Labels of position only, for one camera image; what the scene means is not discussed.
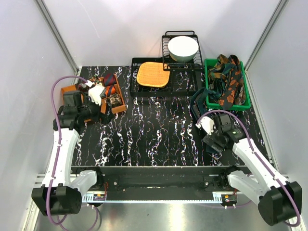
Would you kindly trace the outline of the dark green tie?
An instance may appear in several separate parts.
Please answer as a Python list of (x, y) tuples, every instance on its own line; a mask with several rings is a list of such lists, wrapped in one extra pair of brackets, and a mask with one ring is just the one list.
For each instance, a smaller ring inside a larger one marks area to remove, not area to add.
[[(203, 87), (199, 89), (190, 99), (190, 113), (192, 115), (192, 119), (195, 122), (195, 125), (198, 129), (202, 131), (203, 134), (205, 134), (204, 138), (207, 135), (207, 130), (204, 129), (203, 124), (201, 123), (202, 116), (209, 111), (206, 105), (206, 99), (207, 97), (216, 97), (216, 93), (214, 93), (211, 90), (208, 90), (206, 87)], [(208, 153), (212, 154), (218, 154), (221, 153), (223, 150), (216, 150), (212, 146), (210, 146), (208, 143), (205, 142), (203, 138), (203, 142), (206, 144), (206, 151)]]

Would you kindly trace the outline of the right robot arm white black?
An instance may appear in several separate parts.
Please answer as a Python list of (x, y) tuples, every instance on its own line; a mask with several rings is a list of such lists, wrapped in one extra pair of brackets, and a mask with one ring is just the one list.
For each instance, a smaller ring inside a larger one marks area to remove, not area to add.
[(197, 120), (196, 126), (206, 132), (204, 142), (218, 152), (231, 149), (253, 175), (249, 177), (238, 167), (229, 167), (218, 179), (219, 187), (242, 192), (270, 226), (281, 222), (292, 228), (300, 226), (303, 193), (300, 184), (291, 182), (271, 165), (239, 118), (224, 110), (214, 113), (216, 116), (209, 117), (210, 112), (206, 112)]

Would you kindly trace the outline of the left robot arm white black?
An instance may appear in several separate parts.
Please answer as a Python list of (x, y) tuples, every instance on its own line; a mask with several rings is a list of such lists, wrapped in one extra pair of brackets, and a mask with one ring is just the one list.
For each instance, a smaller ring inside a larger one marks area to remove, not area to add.
[(44, 216), (77, 214), (83, 196), (91, 188), (103, 187), (104, 179), (97, 170), (83, 170), (71, 180), (74, 148), (87, 120), (107, 125), (114, 115), (107, 103), (101, 112), (103, 90), (91, 89), (87, 93), (68, 91), (63, 94), (64, 104), (56, 111), (53, 122), (54, 141), (50, 164), (39, 188), (31, 197)]

